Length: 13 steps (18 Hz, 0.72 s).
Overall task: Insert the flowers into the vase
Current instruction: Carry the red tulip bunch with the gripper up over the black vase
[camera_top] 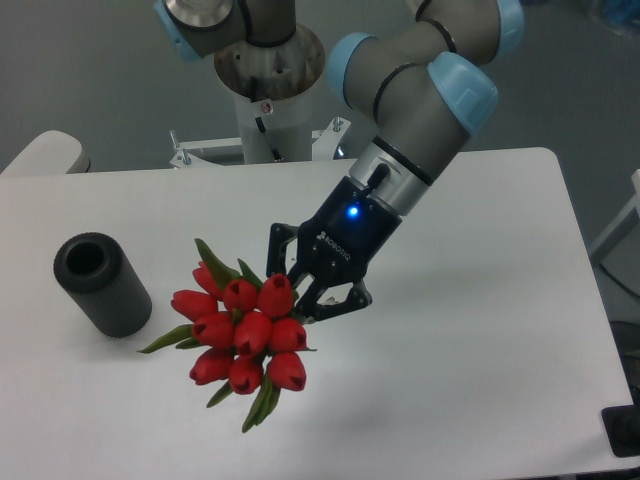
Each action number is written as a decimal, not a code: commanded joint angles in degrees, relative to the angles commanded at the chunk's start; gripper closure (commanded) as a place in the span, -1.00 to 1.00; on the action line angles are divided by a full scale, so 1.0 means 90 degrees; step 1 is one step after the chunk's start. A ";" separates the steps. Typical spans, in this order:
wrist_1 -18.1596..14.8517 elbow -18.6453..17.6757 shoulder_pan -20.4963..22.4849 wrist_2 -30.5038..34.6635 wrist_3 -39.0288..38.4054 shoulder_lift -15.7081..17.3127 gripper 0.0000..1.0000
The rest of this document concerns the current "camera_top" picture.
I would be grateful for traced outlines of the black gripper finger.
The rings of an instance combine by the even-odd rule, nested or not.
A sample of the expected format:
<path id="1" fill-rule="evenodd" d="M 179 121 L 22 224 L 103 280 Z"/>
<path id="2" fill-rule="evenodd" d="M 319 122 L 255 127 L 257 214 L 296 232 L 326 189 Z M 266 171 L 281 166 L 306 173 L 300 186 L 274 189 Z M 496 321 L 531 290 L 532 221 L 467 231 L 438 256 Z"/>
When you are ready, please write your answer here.
<path id="1" fill-rule="evenodd" d="M 287 276 L 301 276 L 300 267 L 286 270 L 286 252 L 288 245 L 298 238 L 299 227 L 284 223 L 273 223 L 269 232 L 269 244 L 266 261 L 266 275 L 281 273 Z"/>
<path id="2" fill-rule="evenodd" d="M 351 284 L 342 300 L 333 296 L 312 302 L 308 307 L 300 306 L 303 324 L 312 324 L 350 314 L 372 304 L 373 298 L 363 281 Z"/>

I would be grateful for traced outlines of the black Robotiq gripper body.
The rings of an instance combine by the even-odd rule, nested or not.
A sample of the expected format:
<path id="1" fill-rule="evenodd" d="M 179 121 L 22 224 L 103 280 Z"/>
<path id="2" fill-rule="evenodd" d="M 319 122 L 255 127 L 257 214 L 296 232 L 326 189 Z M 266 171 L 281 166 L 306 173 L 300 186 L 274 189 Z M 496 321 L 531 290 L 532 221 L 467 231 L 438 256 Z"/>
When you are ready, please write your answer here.
<path id="1" fill-rule="evenodd" d="M 350 286 L 342 306 L 369 306 L 364 277 L 372 258 L 401 223 L 401 217 L 373 198 L 386 179 L 373 174 L 364 187 L 343 177 L 312 218 L 297 230 L 296 263 L 287 276 L 296 287 L 311 276 L 299 306 L 317 306 L 330 288 Z"/>

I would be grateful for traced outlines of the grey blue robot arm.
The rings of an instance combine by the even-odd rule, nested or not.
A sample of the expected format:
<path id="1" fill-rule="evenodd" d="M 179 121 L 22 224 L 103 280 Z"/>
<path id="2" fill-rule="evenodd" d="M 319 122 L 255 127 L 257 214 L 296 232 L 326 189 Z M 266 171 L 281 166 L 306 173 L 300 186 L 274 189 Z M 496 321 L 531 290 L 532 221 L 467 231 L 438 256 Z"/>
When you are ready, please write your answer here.
<path id="1" fill-rule="evenodd" d="M 184 59 L 211 57 L 232 93 L 248 164 L 317 156 L 306 96 L 326 80 L 378 128 L 307 221 L 270 230 L 267 271 L 308 280 L 294 315 L 322 321 L 370 305 L 368 264 L 498 102 L 482 66 L 524 33 L 517 1 L 423 1 L 414 24 L 381 40 L 353 33 L 326 51 L 291 1 L 158 1 Z"/>

